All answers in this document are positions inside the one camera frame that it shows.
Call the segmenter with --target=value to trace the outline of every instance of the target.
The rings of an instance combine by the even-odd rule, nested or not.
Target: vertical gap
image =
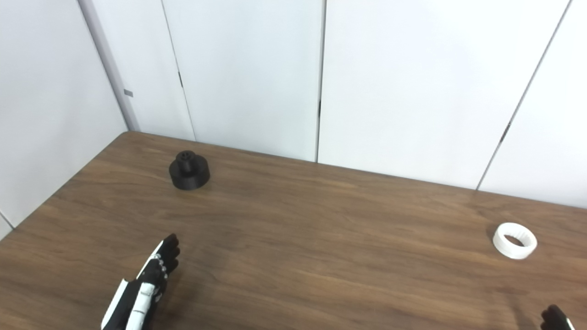
[[[315,161],[318,162],[318,148],[320,148],[320,115],[322,112],[322,75],[324,73],[324,42],[326,35],[326,2],[322,1],[322,35],[320,38],[320,68],[318,71],[318,112],[316,114],[316,155]]]
[[[171,36],[171,29],[169,28],[169,20],[167,19],[167,12],[165,11],[165,4],[163,3],[163,0],[161,0],[161,7],[163,8],[163,16],[165,16],[165,24],[167,24],[167,33],[169,33],[169,40],[171,42],[171,50],[173,50],[173,58],[176,60],[177,74],[180,77],[181,90],[184,93],[185,108],[187,109],[187,115],[190,118],[191,131],[194,134],[194,141],[195,141],[194,121],[191,119],[190,105],[187,103],[187,96],[185,95],[185,88],[183,86],[183,81],[181,80],[180,65],[179,65],[179,63],[177,63],[176,47],[173,44],[173,37]]]
[[[10,221],[8,221],[8,219],[4,216],[4,214],[2,213],[2,211],[0,211],[0,218],[2,218],[2,220],[6,221],[6,223],[10,226],[10,228],[12,230],[14,230],[14,226],[10,223]]]
[[[520,99],[518,101],[518,105],[516,105],[514,113],[512,114],[510,121],[508,122],[507,126],[505,127],[504,134],[501,136],[500,141],[497,143],[497,147],[493,151],[493,155],[491,155],[491,158],[489,159],[489,163],[487,164],[487,167],[485,168],[485,171],[483,172],[483,175],[481,176],[481,180],[479,180],[479,184],[477,185],[477,188],[475,190],[479,190],[479,188],[481,187],[481,184],[483,183],[483,180],[485,179],[485,176],[487,175],[487,171],[489,171],[491,163],[493,163],[493,160],[495,159],[495,155],[497,155],[497,151],[499,151],[501,144],[503,143],[503,141],[505,139],[505,135],[508,133],[509,128],[512,125],[512,122],[515,119],[515,116],[518,114],[519,107],[522,105],[522,102],[524,101],[524,98],[526,97],[526,94],[528,93],[528,90],[530,89],[530,86],[532,85],[532,82],[534,81],[534,77],[536,77],[536,73],[538,72],[538,69],[540,68],[540,65],[542,64],[542,61],[544,60],[544,57],[546,56],[546,53],[548,52],[548,49],[550,48],[550,45],[552,44],[552,41],[554,40],[554,37],[555,37],[556,33],[558,32],[558,29],[561,27],[562,20],[565,18],[566,12],[569,10],[569,7],[571,6],[571,2],[573,2],[573,0],[569,0],[569,2],[566,4],[565,10],[562,12],[561,18],[558,20],[556,28],[554,29],[554,31],[551,35],[551,38],[548,41],[546,48],[544,49],[544,52],[542,53],[542,56],[540,57],[540,60],[538,61],[538,64],[536,64],[536,68],[534,69],[534,72],[532,73],[532,76],[530,77],[530,80],[528,81],[528,84],[526,85],[526,89],[524,89],[524,92],[522,93],[522,96],[520,97]]]

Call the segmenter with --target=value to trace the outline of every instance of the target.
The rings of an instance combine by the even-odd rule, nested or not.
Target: hole in ring
[[[506,239],[506,240],[510,241],[510,243],[512,243],[512,244],[514,244],[514,245],[517,245],[517,246],[519,246],[519,247],[523,247],[523,246],[525,246],[525,245],[523,245],[523,244],[522,244],[522,242],[520,242],[520,240],[519,240],[519,239],[517,239],[517,238],[515,238],[515,237],[513,237],[513,236],[510,236],[510,235],[504,235],[504,237],[505,237],[505,239]]]

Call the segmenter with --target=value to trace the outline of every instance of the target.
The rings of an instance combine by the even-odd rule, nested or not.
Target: door
[[[481,190],[587,208],[586,16],[570,4]]]
[[[196,141],[314,161],[323,2],[163,4]]]
[[[336,0],[321,163],[476,188],[567,0]]]

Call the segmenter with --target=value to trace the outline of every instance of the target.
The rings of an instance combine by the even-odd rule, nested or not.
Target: black fingertip
[[[171,274],[171,272],[174,271],[179,264],[179,261],[177,261],[176,259],[171,260],[169,262],[169,265],[165,265],[165,267],[167,268],[167,273]]]

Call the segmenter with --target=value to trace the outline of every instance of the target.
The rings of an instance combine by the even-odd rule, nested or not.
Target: black 3d-printed object
[[[206,158],[193,151],[182,151],[169,165],[171,181],[176,188],[194,190],[205,185],[210,179],[210,168]]]

